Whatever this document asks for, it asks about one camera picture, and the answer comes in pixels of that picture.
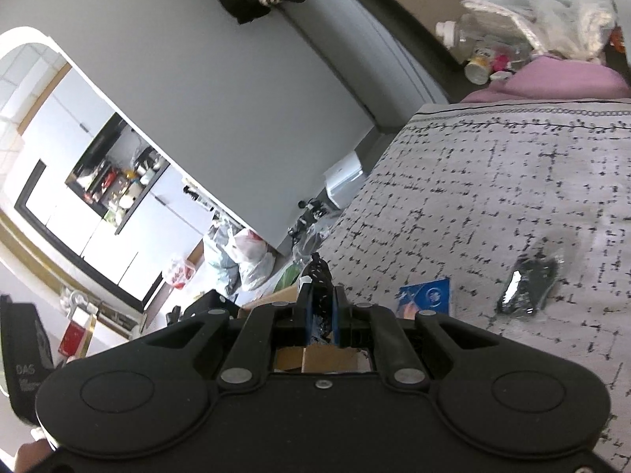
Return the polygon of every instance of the hand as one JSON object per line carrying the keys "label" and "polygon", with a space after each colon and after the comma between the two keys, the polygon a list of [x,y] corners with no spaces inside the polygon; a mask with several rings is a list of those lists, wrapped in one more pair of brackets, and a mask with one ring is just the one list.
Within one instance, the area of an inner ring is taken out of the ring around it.
{"label": "hand", "polygon": [[52,453],[46,439],[22,445],[15,455],[15,473],[27,473]]}

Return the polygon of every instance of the white patterned fabric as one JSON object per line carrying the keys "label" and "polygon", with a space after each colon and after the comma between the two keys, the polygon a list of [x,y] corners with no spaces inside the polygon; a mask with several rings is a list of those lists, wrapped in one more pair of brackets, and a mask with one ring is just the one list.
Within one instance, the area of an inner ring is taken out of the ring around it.
{"label": "white patterned fabric", "polygon": [[[496,315],[542,240],[566,259],[545,309]],[[425,106],[320,253],[351,302],[395,309],[447,276],[454,317],[594,371],[612,401],[595,451],[631,472],[631,101]]]}

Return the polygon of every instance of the wooden trim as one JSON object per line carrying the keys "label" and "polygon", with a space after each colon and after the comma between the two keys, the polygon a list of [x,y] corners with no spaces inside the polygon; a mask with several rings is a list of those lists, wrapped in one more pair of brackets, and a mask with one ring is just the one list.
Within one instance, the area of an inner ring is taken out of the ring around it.
{"label": "wooden trim", "polygon": [[66,62],[64,67],[62,67],[59,72],[55,75],[55,78],[51,80],[51,82],[46,86],[43,90],[43,93],[40,94],[40,97],[36,99],[33,103],[33,106],[26,114],[26,117],[22,119],[22,122],[18,125],[18,134],[23,135],[28,125],[31,124],[31,121],[36,116],[39,109],[42,107],[44,102],[48,99],[48,97],[52,94],[52,91],[59,85],[59,82],[64,79],[64,76],[67,75],[73,67]]}

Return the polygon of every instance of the black frame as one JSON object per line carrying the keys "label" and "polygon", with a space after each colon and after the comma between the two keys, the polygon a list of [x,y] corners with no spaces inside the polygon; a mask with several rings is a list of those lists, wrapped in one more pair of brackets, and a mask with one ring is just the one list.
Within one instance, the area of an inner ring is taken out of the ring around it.
{"label": "black frame", "polygon": [[24,184],[24,188],[20,192],[20,196],[18,197],[17,202],[15,203],[15,211],[26,221],[29,225],[31,225],[42,237],[50,243],[55,249],[69,262],[71,262],[74,266],[79,268],[86,276],[91,278],[96,283],[100,284],[103,288],[108,290],[112,295],[119,298],[123,301],[127,306],[135,309],[142,313],[144,311],[144,307],[149,303],[151,297],[154,295],[160,283],[162,282],[162,275],[159,275],[156,278],[156,281],[151,285],[149,291],[146,293],[142,300],[138,300],[136,297],[132,296],[120,286],[118,286],[115,282],[110,281],[110,279],[106,278],[103,274],[101,274],[97,269],[95,269],[92,265],[86,262],[83,258],[81,258],[77,253],[75,253],[70,247],[68,247],[65,243],[59,240],[56,235],[43,224],[40,219],[38,219],[31,210],[26,207],[26,202],[28,198],[31,196],[31,193],[35,189],[37,181],[39,181],[43,172],[46,170],[46,164],[41,160],[37,162],[37,165],[31,172],[28,180]]}

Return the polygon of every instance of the red object on shelf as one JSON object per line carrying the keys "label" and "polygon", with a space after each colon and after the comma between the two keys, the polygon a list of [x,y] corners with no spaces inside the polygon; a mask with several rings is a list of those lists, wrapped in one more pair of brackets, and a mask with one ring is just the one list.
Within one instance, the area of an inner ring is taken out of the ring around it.
{"label": "red object on shelf", "polygon": [[65,330],[61,344],[59,344],[59,353],[67,358],[75,355],[77,350],[79,350],[83,336],[85,336],[85,329],[77,322],[70,322]]}

